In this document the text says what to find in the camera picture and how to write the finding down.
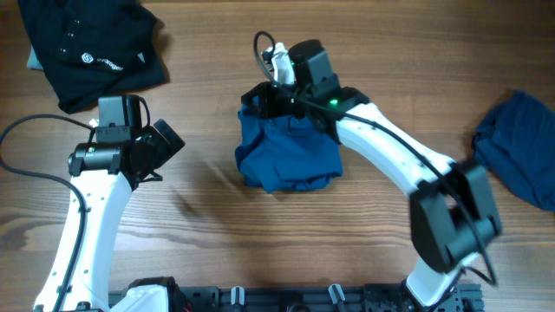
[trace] folded blue shirt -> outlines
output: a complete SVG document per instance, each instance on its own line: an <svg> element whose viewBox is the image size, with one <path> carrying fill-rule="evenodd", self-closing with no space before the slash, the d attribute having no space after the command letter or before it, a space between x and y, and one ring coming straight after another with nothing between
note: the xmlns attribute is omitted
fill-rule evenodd
<svg viewBox="0 0 555 312"><path fill-rule="evenodd" d="M268 193L311 191L343 175L338 144L318 133L309 119L259 119L245 106L238 117L243 143L235 159L248 186L262 186Z"/></svg>
<svg viewBox="0 0 555 312"><path fill-rule="evenodd" d="M516 91L476 128L474 157L518 197L555 211L555 113Z"/></svg>

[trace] black cable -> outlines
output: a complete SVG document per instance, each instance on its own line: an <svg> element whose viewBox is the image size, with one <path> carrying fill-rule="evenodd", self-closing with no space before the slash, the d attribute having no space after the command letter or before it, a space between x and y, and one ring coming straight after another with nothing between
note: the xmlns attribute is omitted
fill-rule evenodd
<svg viewBox="0 0 555 312"><path fill-rule="evenodd" d="M293 304L290 307L287 307L286 312L310 312L309 307L300 303L300 304Z"/></svg>
<svg viewBox="0 0 555 312"><path fill-rule="evenodd" d="M393 139L397 140L399 143L401 143L401 145L403 145L405 148L407 148L424 166L426 166L434 175L437 176L438 180L441 183L441 186L444 187L446 193L449 196L451 196L454 199L455 203L460 207L460 210L462 211L463 218L465 219L465 221L467 221L468 226L470 227L470 230L473 233L474 239L476 240L476 244L478 245L478 251L482 255L482 257L484 258L484 262L486 263L487 271L488 271L490 277L487 277L482 272L480 272L480 271L478 271L478 270L476 270L475 268L472 268L472 267L465 267L464 269L472 271L478 277L483 279L486 283L488 283L492 286L497 286L497 284L498 284L497 283L497 277L495 275L495 271L493 269L492 262L489 258L489 255L487 254L486 245L484 244L484 241L482 240L480 234L478 233L478 229L476 228L476 224L474 224L474 222L472 222L472 219L470 217L470 213L468 212L468 209L462 203L462 200L457 195L457 193L454 191L454 189L451 187L451 185L445 180L445 177L443 176L443 174L441 174L441 172L439 172L434 167L434 165L432 165L428 161L428 159L426 159L426 157L424 157L422 154L420 154L418 151L416 151L416 149L414 149L409 143L407 143L407 141L405 141L403 138L401 138L399 135L397 135L393 131L391 131L391 130L387 129L386 127L382 126L378 122L375 122L373 120L367 120L365 118L362 118L362 117L359 117L359 116L356 116L356 115L353 115L353 114L348 114L348 113L344 113L344 112L341 112L341 111L336 111L336 110L333 110L333 109L322 107L322 106L320 106L316 103L312 103L312 102L307 101L305 99L299 98L295 94L293 94L291 91L289 91L288 89L283 88L281 83L276 81L270 75L270 72L268 71L268 68L266 68L266 66L264 65L264 62L262 62L262 60L260 58L260 54L258 53L258 38L260 36L266 36L268 39L270 39L271 45L273 47L272 48L272 53L275 49L276 42L275 42L274 38L269 33L265 32L265 31L259 31L254 36L254 43L253 43L254 55L255 55L258 66L260 67L260 69L262 69L262 72L264 73L266 78L268 78L276 88L279 88L282 92L285 92L286 94L288 94L294 101L299 101L299 102L301 102L301 103L303 103L303 104L305 104L309 107L313 107L315 109L323 110L323 111L328 112L328 113L337 114L337 115L340 115L343 118L351 118L352 120L360 121L361 123L364 123L364 124L370 125L371 127L375 127L375 128L378 128L378 129L382 130L384 133L391 136Z"/></svg>
<svg viewBox="0 0 555 312"><path fill-rule="evenodd" d="M147 113L147 125L143 127L144 129L147 129L150 126L150 111L148 111L148 105L145 99L139 96L139 101L142 104L142 106L145 107L145 112Z"/></svg>
<svg viewBox="0 0 555 312"><path fill-rule="evenodd" d="M68 117L58 116L58 115L54 115L54 114L35 114L35 115L27 116L25 118L21 118L20 120L18 120L16 122L12 123L11 125L9 125L3 131L3 133L0 135L0 146L2 145L3 140L6 137L6 135L14 127L18 126L21 123L24 123L25 121L34 120L34 119L65 120L67 122L71 122L74 125L84 127L84 128L87 128L88 130L90 130L91 131L91 138L92 138L92 135L94 134L94 129L92 127L87 126L87 125L85 125L85 124L83 124L83 123L81 123L77 120L72 120ZM72 185L71 183L69 183L69 181L67 181L65 179L62 179L60 177L56 177L56 176L51 175L51 174L39 173L39 172L30 172L30 171L25 171L25 170L14 168L12 166L7 165L3 161L2 155L0 155L0 166L2 168L4 168L5 170L7 170L9 172L16 173L16 174L21 174L21 175L28 176L28 177L33 177L33 178L49 179L49 180L61 183L65 186L67 186L69 188L69 190L71 190L75 194L75 196L77 197L77 200L79 200L79 213L81 214L81 217L80 217L80 220L79 220L79 229L77 231L77 238L75 240L73 251L71 251L71 258L69 259L68 268L66 269L66 274L63 277L62 286L60 287L60 290L58 292L58 297L55 301L54 311L58 312L60 310L60 307L62 306L63 299L65 298L66 294L68 292L70 292L70 289L68 289L69 282L70 282L70 279L71 279L71 277L72 277L72 275L75 271L75 263L77 261L77 256L79 255L79 250L81 248L83 235L85 233L85 226L87 224L87 212L88 212L87 211L87 203L85 201L85 198L81 194L81 192L79 192L79 190L77 190L77 188L74 185Z"/></svg>
<svg viewBox="0 0 555 312"><path fill-rule="evenodd" d="M95 133L96 133L96 129L92 128L90 130L90 133L88 134L87 149L90 147L90 144L93 142L93 138L95 136Z"/></svg>

